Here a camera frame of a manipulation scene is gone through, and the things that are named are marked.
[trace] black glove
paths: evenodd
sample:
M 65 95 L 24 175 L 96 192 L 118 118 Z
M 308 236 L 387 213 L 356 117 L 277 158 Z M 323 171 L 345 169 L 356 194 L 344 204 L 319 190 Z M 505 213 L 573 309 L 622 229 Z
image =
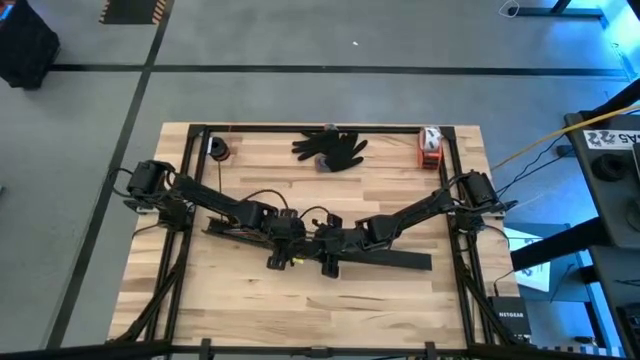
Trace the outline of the black glove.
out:
M 357 133 L 340 136 L 334 146 L 331 146 L 327 152 L 323 152 L 324 156 L 320 155 L 316 158 L 316 169 L 321 172 L 337 172 L 360 164 L 364 158 L 362 156 L 354 158 L 354 156 L 367 146 L 367 140 L 356 146 L 357 142 Z
M 303 131 L 302 135 L 308 139 L 303 141 L 294 141 L 293 149 L 294 154 L 302 153 L 298 156 L 298 160 L 306 160 L 313 155 L 323 153 L 327 154 L 329 149 L 339 143 L 339 133 L 337 129 L 329 129 L 322 132 Z

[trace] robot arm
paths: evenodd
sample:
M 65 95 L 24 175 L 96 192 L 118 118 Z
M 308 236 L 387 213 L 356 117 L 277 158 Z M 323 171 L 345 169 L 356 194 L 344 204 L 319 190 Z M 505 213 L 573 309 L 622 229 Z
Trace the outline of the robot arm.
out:
M 449 188 L 458 182 L 465 190 L 468 206 L 451 196 Z M 272 250 L 268 268 L 283 270 L 296 258 L 313 259 L 323 264 L 323 274 L 330 277 L 337 277 L 339 260 L 430 269 L 427 254 L 388 250 L 404 230 L 436 215 L 452 213 L 459 230 L 477 232 L 484 225 L 481 214 L 508 210 L 515 204 L 502 204 L 487 176 L 471 171 L 394 214 L 358 220 L 353 228 L 344 229 L 340 217 L 328 214 L 326 223 L 313 221 L 317 229 L 309 236 L 296 210 L 233 199 L 189 176 L 176 174 L 169 163 L 139 163 L 127 192 L 132 198 L 125 202 L 127 205 L 157 208 L 160 223 L 169 229 L 184 230 L 191 223 L 192 206 L 201 206 L 223 217 L 211 218 L 205 233 Z

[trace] concrete floor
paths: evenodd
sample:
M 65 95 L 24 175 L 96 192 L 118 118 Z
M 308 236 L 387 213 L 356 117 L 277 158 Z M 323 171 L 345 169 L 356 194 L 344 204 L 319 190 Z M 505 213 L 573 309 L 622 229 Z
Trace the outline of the concrete floor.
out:
M 620 69 L 598 22 L 506 19 L 496 14 L 501 0 L 175 1 L 158 64 Z M 61 36 L 58 63 L 143 64 L 156 33 L 99 24 L 97 0 L 30 3 Z M 0 86 L 0 352 L 46 343 L 139 77 L 52 72 L 36 92 Z M 153 155 L 167 121 L 478 124 L 495 164 L 562 127 L 564 113 L 593 108 L 625 85 L 595 77 L 153 73 L 123 166 Z M 496 171 L 495 183 L 508 183 L 535 155 Z M 522 203 L 512 222 L 575 224 L 593 214 L 577 210 L 592 207 L 572 159 L 507 197 Z M 64 345 L 104 341 L 135 221 L 111 199 Z

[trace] wooden table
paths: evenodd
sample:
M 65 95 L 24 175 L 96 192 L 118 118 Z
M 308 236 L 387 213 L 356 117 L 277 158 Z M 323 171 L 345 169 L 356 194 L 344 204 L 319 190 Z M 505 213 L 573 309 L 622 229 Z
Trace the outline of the wooden table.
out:
M 155 159 L 179 168 L 188 127 L 188 123 L 164 124 Z M 488 173 L 480 128 L 455 129 L 463 171 Z M 292 208 L 327 207 L 344 218 L 345 227 L 356 219 L 395 212 L 440 187 L 436 171 L 417 168 L 416 135 L 361 135 L 369 140 L 361 153 L 364 162 L 328 174 L 317 173 L 312 160 L 299 162 L 291 154 L 291 142 L 302 135 L 216 135 L 232 151 L 221 164 L 222 192 L 241 198 L 273 188 Z M 448 167 L 453 174 L 451 164 Z M 218 165 L 211 158 L 202 183 L 218 188 Z M 273 194 L 256 199 L 281 207 Z M 313 215 L 305 218 L 308 229 L 313 229 L 312 218 L 324 219 L 322 213 Z M 433 271 L 341 263 L 340 279 L 322 276 L 320 264 L 313 261 L 285 271 L 269 270 L 268 251 L 201 233 L 207 216 L 211 213 L 205 209 L 197 211 L 175 344 L 199 345 L 202 338 L 211 338 L 220 346 L 420 348 L 433 341 L 438 349 L 466 348 L 445 216 L 405 231 L 393 244 L 394 249 L 432 254 Z M 138 228 L 155 221 L 153 215 L 141 216 Z M 487 223 L 502 227 L 499 220 Z M 156 228 L 133 240 L 110 337 L 124 332 L 151 298 L 164 234 L 164 229 Z M 485 288 L 492 294 L 492 282 L 512 269 L 507 243 L 488 229 L 479 235 L 477 245 Z M 513 275 L 498 284 L 501 295 L 517 296 Z M 158 329 L 164 329 L 165 317 L 166 306 Z M 480 332 L 476 333 L 481 341 Z

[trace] white cable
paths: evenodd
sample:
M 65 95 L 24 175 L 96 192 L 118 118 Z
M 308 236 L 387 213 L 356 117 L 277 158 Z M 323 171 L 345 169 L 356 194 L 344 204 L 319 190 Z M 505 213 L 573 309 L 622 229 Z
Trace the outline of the white cable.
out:
M 507 5 L 511 5 L 514 4 L 516 6 L 516 11 L 513 12 L 513 15 L 509 15 L 509 11 L 507 10 L 507 12 L 504 12 L 504 8 L 507 7 Z M 518 11 L 520 11 L 520 3 L 517 2 L 516 0 L 507 0 L 504 4 L 502 4 L 502 6 L 500 7 L 500 9 L 498 9 L 498 15 L 500 16 L 504 16 L 506 18 L 509 19 L 513 19 L 514 17 L 518 16 Z

